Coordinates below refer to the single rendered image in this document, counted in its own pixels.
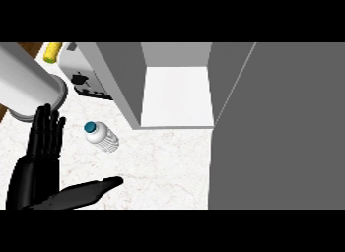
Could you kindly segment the white toaster appliance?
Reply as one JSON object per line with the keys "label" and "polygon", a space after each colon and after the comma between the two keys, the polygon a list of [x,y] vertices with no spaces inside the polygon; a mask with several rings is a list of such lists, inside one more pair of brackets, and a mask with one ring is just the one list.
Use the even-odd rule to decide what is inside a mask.
{"label": "white toaster appliance", "polygon": [[80,95],[113,99],[76,42],[64,43],[58,55],[58,66]]}

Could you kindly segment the white water bottle blue cap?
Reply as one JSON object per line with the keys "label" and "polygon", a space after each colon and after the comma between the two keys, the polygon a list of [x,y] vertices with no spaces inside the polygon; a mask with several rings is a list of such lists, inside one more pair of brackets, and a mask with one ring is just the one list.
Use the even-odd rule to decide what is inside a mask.
{"label": "white water bottle blue cap", "polygon": [[113,153],[120,147],[120,138],[101,121],[89,121],[85,125],[88,141],[107,153]]}

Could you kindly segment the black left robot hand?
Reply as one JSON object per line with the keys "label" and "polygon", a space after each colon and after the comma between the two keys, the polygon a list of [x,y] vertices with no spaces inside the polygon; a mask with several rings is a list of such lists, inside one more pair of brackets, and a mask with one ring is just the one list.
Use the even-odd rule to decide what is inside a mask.
{"label": "black left robot hand", "polygon": [[59,155],[65,118],[40,106],[25,155],[18,159],[9,183],[8,210],[74,210],[95,204],[125,184],[119,176],[59,189]]}

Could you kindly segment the dark grey cabinet door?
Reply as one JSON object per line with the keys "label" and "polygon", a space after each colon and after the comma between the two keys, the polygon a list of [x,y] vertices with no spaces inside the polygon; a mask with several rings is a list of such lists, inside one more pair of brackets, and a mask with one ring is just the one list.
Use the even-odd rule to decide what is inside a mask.
{"label": "dark grey cabinet door", "polygon": [[345,209],[345,43],[261,43],[213,130],[209,207]]}

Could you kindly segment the large white cylinder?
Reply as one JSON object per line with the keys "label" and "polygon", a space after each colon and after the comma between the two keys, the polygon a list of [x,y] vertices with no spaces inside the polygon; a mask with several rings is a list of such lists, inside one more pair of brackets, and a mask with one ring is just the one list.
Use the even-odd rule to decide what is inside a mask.
{"label": "large white cylinder", "polygon": [[12,116],[31,123],[40,106],[59,110],[68,87],[16,42],[0,42],[0,103]]}

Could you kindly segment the grey open cabinet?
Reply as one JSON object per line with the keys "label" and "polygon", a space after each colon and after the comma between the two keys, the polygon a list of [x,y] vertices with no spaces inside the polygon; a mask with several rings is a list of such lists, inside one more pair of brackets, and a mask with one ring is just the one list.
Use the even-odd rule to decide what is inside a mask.
{"label": "grey open cabinet", "polygon": [[82,42],[79,48],[135,129],[212,129],[253,42]]}

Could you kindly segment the yellow banana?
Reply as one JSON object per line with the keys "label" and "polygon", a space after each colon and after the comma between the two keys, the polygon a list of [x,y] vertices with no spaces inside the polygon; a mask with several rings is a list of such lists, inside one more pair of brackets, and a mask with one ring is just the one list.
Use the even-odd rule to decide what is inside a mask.
{"label": "yellow banana", "polygon": [[56,62],[56,58],[58,58],[58,53],[62,47],[62,43],[61,42],[52,42],[45,50],[45,54],[43,54],[43,61],[49,64],[53,64]]}

